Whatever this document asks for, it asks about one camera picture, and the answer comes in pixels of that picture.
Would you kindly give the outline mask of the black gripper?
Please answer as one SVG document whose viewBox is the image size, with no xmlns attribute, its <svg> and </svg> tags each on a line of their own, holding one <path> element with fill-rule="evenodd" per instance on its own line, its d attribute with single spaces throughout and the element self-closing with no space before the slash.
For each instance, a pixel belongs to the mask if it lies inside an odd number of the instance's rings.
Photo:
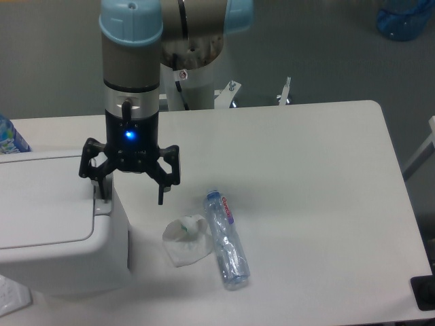
<svg viewBox="0 0 435 326">
<path fill-rule="evenodd" d="M 83 146 L 79 176 L 95 181 L 102 200 L 107 200 L 109 190 L 106 176 L 115 169 L 122 172 L 147 173 L 158 184 L 158 205 L 163 205 L 164 193 L 172 185 L 180 184 L 179 146 L 158 147 L 158 114 L 144 119 L 124 122 L 122 118 L 105 113 L 107 143 L 88 138 Z M 106 161 L 98 166 L 92 160 L 104 153 Z M 158 162 L 162 158 L 171 167 L 167 173 Z"/>
</svg>

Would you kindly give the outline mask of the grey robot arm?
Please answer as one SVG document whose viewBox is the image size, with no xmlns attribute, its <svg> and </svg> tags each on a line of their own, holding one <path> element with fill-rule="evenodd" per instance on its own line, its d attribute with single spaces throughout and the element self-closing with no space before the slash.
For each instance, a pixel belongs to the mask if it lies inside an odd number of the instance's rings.
<svg viewBox="0 0 435 326">
<path fill-rule="evenodd" d="M 148 174 L 160 194 L 179 184 L 179 147 L 158 146 L 159 87 L 171 110 L 214 108 L 211 66 L 253 19 L 252 1 L 101 2 L 107 141 L 85 142 L 79 175 L 102 200 L 115 170 Z"/>
</svg>

